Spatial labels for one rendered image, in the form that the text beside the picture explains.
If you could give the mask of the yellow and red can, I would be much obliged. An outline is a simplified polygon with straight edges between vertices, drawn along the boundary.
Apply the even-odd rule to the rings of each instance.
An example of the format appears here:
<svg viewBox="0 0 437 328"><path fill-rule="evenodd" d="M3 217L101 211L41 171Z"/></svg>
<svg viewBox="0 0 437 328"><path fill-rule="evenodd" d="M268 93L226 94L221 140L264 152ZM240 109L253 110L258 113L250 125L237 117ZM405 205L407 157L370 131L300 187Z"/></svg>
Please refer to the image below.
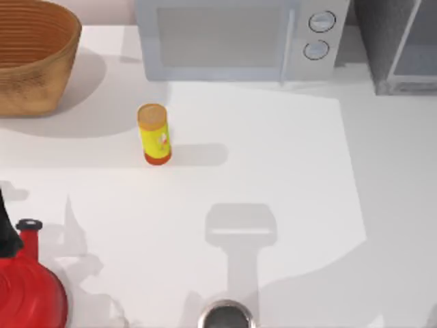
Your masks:
<svg viewBox="0 0 437 328"><path fill-rule="evenodd" d="M165 107L156 103L140 106L137 124L145 160L151 165L167 163L172 153Z"/></svg>

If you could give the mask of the pale microwave oven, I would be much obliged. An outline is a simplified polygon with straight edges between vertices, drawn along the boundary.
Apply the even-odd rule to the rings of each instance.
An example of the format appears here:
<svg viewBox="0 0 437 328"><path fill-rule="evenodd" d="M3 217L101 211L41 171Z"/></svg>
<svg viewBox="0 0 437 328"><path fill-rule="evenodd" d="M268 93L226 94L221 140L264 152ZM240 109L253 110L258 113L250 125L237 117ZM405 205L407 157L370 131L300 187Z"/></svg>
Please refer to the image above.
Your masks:
<svg viewBox="0 0 437 328"><path fill-rule="evenodd" d="M276 81L283 63L290 10L294 10L290 81L323 81L335 67L350 0L135 0L146 77L151 81ZM331 11L335 26L309 28L310 17ZM303 55L323 40L328 55Z"/></svg>

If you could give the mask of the silver metal cup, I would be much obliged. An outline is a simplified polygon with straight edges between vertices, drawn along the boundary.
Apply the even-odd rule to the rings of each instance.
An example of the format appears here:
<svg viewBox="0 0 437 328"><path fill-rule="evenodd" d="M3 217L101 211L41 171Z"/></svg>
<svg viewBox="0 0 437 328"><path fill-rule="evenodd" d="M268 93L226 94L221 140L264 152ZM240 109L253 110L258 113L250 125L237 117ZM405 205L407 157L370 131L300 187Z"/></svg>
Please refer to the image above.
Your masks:
<svg viewBox="0 0 437 328"><path fill-rule="evenodd" d="M204 308L197 328L257 328L257 324L245 305L231 299L221 299Z"/></svg>

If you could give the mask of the microwave knob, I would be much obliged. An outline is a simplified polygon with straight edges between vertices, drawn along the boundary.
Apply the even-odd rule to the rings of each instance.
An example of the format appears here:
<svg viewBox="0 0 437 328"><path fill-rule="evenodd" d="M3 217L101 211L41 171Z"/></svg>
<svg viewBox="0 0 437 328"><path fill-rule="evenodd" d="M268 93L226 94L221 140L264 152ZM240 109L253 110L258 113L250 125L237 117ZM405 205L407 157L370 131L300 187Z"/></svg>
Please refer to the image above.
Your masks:
<svg viewBox="0 0 437 328"><path fill-rule="evenodd" d="M310 17L309 28L315 33L325 33L335 26L336 20L331 11L318 12Z"/></svg>
<svg viewBox="0 0 437 328"><path fill-rule="evenodd" d="M303 55L311 61L317 61L325 58L330 51L330 46L323 40L317 40L305 45Z"/></svg>

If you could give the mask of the woven brown basket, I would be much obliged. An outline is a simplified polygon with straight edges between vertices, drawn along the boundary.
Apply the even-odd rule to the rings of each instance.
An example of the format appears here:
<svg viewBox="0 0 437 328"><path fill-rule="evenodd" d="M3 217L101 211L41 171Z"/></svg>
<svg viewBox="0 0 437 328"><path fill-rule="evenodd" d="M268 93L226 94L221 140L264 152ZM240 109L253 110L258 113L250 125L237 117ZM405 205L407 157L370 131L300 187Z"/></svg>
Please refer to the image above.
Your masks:
<svg viewBox="0 0 437 328"><path fill-rule="evenodd" d="M0 117L53 112L64 94L82 24L46 0L0 0Z"/></svg>

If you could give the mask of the grey cabinet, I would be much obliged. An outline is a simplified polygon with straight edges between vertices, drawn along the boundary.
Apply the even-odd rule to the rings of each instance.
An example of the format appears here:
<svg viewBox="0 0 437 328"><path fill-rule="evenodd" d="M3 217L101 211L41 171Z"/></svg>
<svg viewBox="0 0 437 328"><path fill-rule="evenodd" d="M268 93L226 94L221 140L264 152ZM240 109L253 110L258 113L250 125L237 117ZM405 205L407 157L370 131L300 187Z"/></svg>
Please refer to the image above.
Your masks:
<svg viewBox="0 0 437 328"><path fill-rule="evenodd" d="M354 0L378 96L437 96L437 0Z"/></svg>

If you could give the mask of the red kettle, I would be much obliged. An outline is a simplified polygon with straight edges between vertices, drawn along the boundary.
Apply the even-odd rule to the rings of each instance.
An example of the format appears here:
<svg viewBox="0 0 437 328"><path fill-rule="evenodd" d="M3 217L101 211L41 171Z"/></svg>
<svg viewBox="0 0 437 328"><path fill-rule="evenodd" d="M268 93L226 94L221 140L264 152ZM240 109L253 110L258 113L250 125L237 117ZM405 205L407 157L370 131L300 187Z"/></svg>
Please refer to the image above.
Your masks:
<svg viewBox="0 0 437 328"><path fill-rule="evenodd" d="M16 224L23 246L0 257L0 328L66 328L68 297L64 285L39 262L41 221Z"/></svg>

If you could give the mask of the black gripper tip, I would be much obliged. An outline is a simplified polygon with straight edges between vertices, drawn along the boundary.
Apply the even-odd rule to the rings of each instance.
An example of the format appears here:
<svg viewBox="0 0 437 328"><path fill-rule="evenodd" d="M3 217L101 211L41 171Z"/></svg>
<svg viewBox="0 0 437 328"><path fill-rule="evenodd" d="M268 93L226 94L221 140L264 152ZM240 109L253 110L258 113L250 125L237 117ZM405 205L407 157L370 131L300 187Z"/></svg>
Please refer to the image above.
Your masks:
<svg viewBox="0 0 437 328"><path fill-rule="evenodd" d="M23 248L23 241L13 228L0 188L0 258L13 258Z"/></svg>

